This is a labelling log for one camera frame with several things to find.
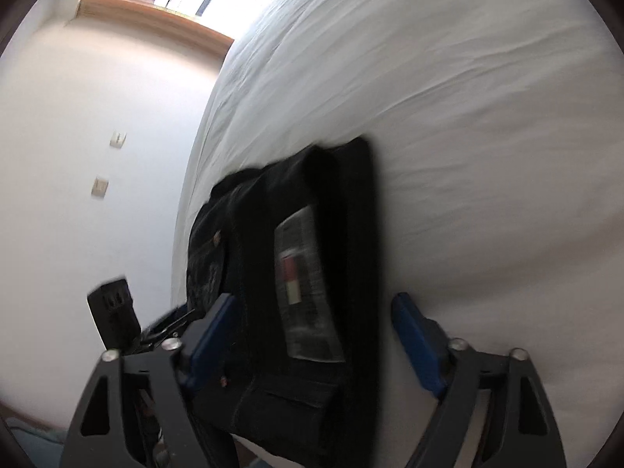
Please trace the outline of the black denim pants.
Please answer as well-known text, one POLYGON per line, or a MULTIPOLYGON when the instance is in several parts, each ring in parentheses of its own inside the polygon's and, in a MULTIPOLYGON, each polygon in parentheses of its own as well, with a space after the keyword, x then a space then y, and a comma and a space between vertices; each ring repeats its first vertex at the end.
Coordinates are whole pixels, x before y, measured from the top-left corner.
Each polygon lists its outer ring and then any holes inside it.
POLYGON ((380 410, 382 265, 367 140, 224 176, 191 229, 186 297, 236 300, 186 401, 211 465, 237 440, 305 467, 368 467, 380 410))

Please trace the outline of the white bed with sheet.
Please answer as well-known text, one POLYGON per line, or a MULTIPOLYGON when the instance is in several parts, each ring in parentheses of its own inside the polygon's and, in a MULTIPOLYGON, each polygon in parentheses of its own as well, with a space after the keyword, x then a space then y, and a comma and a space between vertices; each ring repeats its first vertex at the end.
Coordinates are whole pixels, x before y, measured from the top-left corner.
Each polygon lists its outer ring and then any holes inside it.
POLYGON ((623 54, 588 0, 278 0, 225 57, 175 227, 227 173, 366 135, 386 290, 527 350, 567 463, 623 411, 623 54))

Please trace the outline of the white wall socket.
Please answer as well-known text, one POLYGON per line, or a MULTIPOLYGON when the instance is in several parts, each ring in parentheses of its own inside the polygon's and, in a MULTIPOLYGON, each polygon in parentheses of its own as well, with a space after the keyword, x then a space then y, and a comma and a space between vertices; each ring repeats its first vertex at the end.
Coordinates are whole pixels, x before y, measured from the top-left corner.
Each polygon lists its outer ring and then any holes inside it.
POLYGON ((102 177, 96 177, 94 179, 91 195, 93 198, 103 199, 106 196, 109 187, 109 181, 102 177))

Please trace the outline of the left beige curtain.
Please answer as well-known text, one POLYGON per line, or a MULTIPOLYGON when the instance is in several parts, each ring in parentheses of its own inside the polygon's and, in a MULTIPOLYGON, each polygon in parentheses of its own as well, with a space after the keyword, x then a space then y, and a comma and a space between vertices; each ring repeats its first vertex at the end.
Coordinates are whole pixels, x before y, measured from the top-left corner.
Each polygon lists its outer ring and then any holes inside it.
POLYGON ((234 43, 233 38, 201 23, 140 0, 80 0, 76 16, 123 24, 221 59, 234 43))

